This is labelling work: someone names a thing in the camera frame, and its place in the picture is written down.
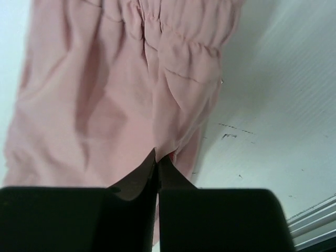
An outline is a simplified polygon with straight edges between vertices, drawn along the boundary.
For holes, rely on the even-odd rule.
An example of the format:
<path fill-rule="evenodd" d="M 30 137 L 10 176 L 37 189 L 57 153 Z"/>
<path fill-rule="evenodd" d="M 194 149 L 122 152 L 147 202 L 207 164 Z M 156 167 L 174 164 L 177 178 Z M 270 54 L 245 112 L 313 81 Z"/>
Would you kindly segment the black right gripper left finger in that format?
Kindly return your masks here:
<path fill-rule="evenodd" d="M 151 251 L 155 152 L 106 187 L 1 189 L 1 251 Z"/>

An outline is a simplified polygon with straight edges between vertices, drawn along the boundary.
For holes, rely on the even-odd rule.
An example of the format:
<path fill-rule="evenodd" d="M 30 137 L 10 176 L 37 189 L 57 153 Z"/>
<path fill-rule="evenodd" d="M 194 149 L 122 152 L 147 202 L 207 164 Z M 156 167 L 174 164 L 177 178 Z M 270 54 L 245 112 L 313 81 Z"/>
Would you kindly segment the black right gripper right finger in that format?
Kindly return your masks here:
<path fill-rule="evenodd" d="M 199 189 L 169 157 L 158 163 L 161 251 L 294 251 L 266 189 Z"/>

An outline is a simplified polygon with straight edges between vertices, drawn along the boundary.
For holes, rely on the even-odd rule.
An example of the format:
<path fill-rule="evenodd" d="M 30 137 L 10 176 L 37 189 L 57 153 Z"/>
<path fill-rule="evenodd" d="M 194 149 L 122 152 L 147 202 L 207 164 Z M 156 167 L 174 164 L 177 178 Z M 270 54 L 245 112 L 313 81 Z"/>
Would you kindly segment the pink trousers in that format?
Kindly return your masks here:
<path fill-rule="evenodd" d="M 5 186 L 107 187 L 151 151 L 191 178 L 243 1 L 32 1 Z"/>

